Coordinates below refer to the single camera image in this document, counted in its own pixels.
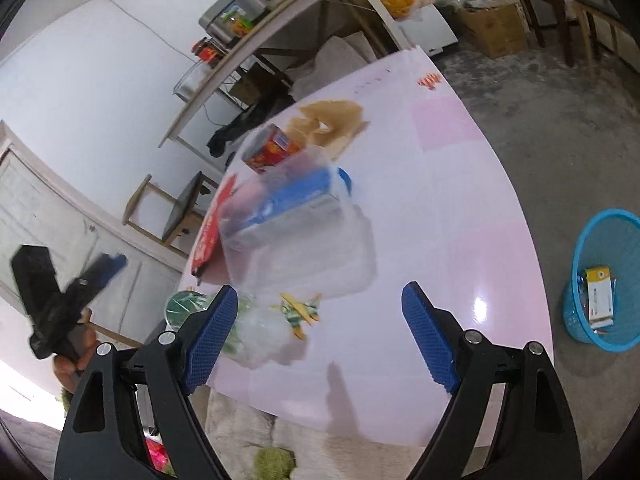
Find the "left hand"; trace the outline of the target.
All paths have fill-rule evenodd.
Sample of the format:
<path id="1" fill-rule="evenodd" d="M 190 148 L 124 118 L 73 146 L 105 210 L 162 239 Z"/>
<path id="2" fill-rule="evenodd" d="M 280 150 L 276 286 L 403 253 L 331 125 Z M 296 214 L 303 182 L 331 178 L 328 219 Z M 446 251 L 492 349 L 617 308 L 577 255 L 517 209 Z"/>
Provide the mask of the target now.
<path id="1" fill-rule="evenodd" d="M 75 393 L 80 373 L 87 368 L 96 347 L 100 344 L 96 331 L 90 323 L 91 315 L 90 308 L 85 308 L 81 312 L 82 329 L 78 330 L 79 336 L 72 345 L 74 356 L 69 359 L 67 356 L 56 354 L 52 361 L 54 376 L 63 389 L 70 394 Z"/>

